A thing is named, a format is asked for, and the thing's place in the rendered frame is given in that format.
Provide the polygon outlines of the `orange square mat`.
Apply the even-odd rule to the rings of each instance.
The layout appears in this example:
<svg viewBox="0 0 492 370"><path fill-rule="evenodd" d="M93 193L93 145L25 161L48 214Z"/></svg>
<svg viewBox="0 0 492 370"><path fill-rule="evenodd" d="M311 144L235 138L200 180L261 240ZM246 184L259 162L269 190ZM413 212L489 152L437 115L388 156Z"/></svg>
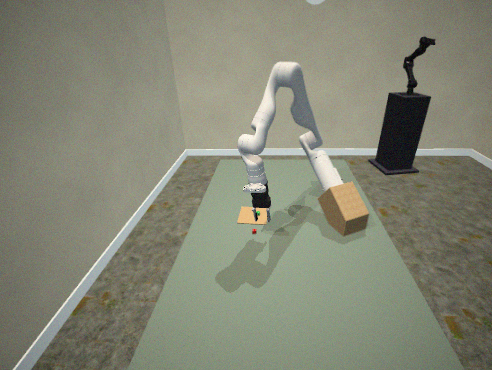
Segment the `orange square mat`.
<svg viewBox="0 0 492 370"><path fill-rule="evenodd" d="M266 223L267 223L266 209L267 208L256 208L256 212L260 211L260 216L258 216L257 222L255 222L252 208L253 207L241 207L241 211L240 211L237 223L266 225Z"/></svg>

